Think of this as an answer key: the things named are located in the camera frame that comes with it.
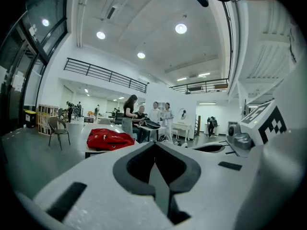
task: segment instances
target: white pillar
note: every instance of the white pillar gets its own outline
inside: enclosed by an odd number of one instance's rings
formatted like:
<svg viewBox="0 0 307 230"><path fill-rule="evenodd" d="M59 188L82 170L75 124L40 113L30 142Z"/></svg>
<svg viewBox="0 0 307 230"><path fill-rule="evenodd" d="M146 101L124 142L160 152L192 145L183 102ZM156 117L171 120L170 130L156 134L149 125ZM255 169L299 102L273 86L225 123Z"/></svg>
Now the white pillar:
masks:
<svg viewBox="0 0 307 230"><path fill-rule="evenodd" d="M239 107L240 107L241 115L243 119L248 114L248 107L247 106L245 107L245 103L248 103L248 92L240 81L236 83L236 86L238 88Z"/></svg>

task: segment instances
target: red bag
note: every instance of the red bag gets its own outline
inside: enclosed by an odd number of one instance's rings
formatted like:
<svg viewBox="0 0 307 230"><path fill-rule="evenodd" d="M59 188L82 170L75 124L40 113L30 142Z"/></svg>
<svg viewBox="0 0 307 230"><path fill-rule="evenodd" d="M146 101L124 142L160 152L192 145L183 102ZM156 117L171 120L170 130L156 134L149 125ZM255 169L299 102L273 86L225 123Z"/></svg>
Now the red bag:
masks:
<svg viewBox="0 0 307 230"><path fill-rule="evenodd" d="M134 139L127 133L117 133L106 128L92 129L87 146L93 149L116 150L134 145Z"/></svg>

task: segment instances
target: white ceiling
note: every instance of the white ceiling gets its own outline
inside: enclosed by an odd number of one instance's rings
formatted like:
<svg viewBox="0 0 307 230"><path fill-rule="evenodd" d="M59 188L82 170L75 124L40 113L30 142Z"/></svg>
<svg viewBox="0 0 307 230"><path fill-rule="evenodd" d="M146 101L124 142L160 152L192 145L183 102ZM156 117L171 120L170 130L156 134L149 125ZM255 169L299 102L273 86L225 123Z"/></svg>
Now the white ceiling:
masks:
<svg viewBox="0 0 307 230"><path fill-rule="evenodd" d="M108 19L112 6L117 9ZM178 23L188 27L185 34L175 32ZM98 31L106 34L104 40L96 37ZM214 16L196 0L88 0L83 43L137 64L144 74L148 75L148 68L159 69L161 75L156 77L166 77L175 85L178 78L205 72L211 73L206 80L221 78ZM146 58L138 59L138 52Z"/></svg>
<svg viewBox="0 0 307 230"><path fill-rule="evenodd" d="M94 85L89 85L81 82L75 82L70 80L63 80L64 85L66 85L69 89L73 88L73 91L75 91L77 94L87 95L89 94L91 97L106 99L106 100L114 100L117 99L118 102L124 103L130 95L125 93L120 93L117 91L108 90L105 88L97 87ZM144 98L138 99L139 103L145 102Z"/></svg>

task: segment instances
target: black bag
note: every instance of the black bag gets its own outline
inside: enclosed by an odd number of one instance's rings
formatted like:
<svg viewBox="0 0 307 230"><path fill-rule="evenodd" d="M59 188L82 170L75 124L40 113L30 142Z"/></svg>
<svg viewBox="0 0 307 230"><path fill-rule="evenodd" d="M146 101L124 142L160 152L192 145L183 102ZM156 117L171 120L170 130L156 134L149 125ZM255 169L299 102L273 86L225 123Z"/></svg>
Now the black bag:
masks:
<svg viewBox="0 0 307 230"><path fill-rule="evenodd" d="M162 142L164 140L168 140L168 138L165 135L160 136L159 142Z"/></svg>

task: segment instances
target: black railing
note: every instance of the black railing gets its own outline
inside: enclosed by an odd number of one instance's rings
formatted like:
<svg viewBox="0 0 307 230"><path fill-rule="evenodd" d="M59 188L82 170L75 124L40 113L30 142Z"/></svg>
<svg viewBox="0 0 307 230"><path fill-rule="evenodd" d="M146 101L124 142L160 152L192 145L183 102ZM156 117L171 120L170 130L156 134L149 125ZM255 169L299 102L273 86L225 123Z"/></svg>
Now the black railing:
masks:
<svg viewBox="0 0 307 230"><path fill-rule="evenodd" d="M195 83L182 84L171 87L171 89L184 94L199 94L208 92L222 92L228 88L228 79L217 79Z"/></svg>
<svg viewBox="0 0 307 230"><path fill-rule="evenodd" d="M126 77L120 73L110 71L103 67L86 63L84 61L67 58L64 70L73 71L93 78L102 79L108 82L125 86L130 89L146 93L147 84Z"/></svg>

